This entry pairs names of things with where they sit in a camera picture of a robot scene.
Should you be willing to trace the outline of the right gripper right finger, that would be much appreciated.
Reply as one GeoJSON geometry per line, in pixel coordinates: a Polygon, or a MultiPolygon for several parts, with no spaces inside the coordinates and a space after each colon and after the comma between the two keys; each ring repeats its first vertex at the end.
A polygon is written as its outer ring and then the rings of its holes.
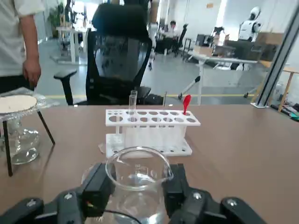
{"type": "Polygon", "coordinates": [[[164,204],[170,224],[264,224],[242,199],[225,197],[217,202],[202,189],[189,186],[183,164],[171,164],[173,178],[163,183],[164,204]]]}

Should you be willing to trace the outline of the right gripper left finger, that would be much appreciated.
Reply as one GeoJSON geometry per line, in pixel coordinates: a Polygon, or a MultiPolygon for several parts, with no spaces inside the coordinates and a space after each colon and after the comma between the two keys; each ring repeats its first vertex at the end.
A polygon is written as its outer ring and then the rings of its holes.
{"type": "Polygon", "coordinates": [[[0,216],[2,224],[83,224],[88,217],[105,212],[112,181],[105,163],[97,163],[82,184],[58,194],[51,202],[37,197],[25,198],[0,216]]]}

